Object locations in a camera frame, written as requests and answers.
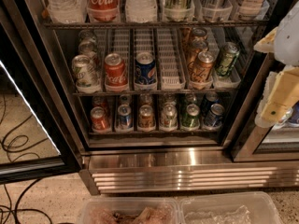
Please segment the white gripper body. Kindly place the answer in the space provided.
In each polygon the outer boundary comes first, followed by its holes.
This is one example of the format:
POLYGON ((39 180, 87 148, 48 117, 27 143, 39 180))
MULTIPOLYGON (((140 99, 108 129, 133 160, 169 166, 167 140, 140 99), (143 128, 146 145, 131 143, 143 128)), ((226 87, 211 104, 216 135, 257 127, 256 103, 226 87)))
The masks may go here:
POLYGON ((299 1, 279 23, 274 55, 281 63, 299 66, 299 1))

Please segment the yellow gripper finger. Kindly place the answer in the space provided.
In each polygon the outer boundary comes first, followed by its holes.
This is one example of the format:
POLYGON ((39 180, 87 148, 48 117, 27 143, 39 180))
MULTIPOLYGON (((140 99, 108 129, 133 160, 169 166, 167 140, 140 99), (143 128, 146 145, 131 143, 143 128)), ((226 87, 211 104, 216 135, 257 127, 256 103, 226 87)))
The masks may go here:
POLYGON ((277 27, 269 32, 264 38, 259 40, 254 46, 255 51, 261 53, 273 53, 274 52, 274 41, 277 34, 277 27))
POLYGON ((270 128, 299 101, 299 67, 285 66, 280 72, 270 72, 264 85, 255 124, 270 128))

